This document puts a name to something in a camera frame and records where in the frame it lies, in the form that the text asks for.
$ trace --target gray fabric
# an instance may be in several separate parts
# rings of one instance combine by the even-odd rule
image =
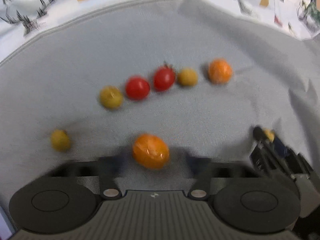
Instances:
[[[297,41],[200,0],[114,8],[57,28],[0,68],[1,200],[7,208],[15,191],[55,165],[112,154],[142,132],[163,138],[173,161],[153,172],[128,158],[122,189],[187,187],[178,147],[220,161],[247,160],[257,124],[276,130],[319,171],[319,52],[317,40]],[[202,73],[216,57],[234,69],[228,85],[211,85]],[[115,112],[97,102],[103,86],[148,77],[164,60],[195,68],[199,84],[126,100]],[[56,128],[71,136],[69,153],[51,149]]]

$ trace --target gray ribbed panel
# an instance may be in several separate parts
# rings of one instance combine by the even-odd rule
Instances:
[[[19,231],[12,240],[294,240],[289,231],[270,236],[238,232],[218,220],[206,202],[193,201],[182,191],[128,191],[105,201],[85,225],[58,235]]]

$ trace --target tangerine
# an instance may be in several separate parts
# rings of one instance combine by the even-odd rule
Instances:
[[[217,58],[209,64],[208,76],[214,84],[228,83],[232,76],[232,68],[223,58]]]
[[[169,148],[163,140],[152,134],[142,134],[133,144],[133,158],[140,165],[159,170],[169,161]]]

